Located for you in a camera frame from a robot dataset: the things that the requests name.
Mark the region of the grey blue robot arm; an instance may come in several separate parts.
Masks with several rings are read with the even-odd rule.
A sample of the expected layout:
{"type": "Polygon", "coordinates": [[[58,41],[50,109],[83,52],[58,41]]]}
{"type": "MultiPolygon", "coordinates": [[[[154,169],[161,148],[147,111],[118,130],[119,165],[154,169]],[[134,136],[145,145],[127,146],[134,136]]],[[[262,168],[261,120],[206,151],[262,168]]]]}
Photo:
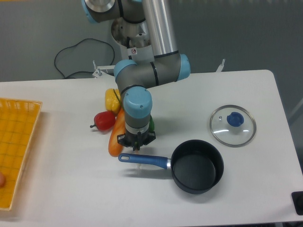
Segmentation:
{"type": "Polygon", "coordinates": [[[114,125],[108,150],[139,149],[155,140],[151,129],[149,88],[186,79],[190,63],[178,51],[167,0],[84,0],[89,21],[112,20],[111,34],[125,58],[114,66],[122,110],[114,125]]]}

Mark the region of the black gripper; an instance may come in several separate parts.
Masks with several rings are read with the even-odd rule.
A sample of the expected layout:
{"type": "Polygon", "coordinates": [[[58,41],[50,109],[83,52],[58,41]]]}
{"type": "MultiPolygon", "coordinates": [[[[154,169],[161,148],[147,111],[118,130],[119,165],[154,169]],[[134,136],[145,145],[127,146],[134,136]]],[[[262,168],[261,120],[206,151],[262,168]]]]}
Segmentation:
{"type": "Polygon", "coordinates": [[[124,147],[132,147],[133,151],[140,150],[140,147],[146,146],[156,139],[155,132],[137,132],[137,134],[132,134],[128,131],[124,134],[117,135],[118,144],[124,147]]]}

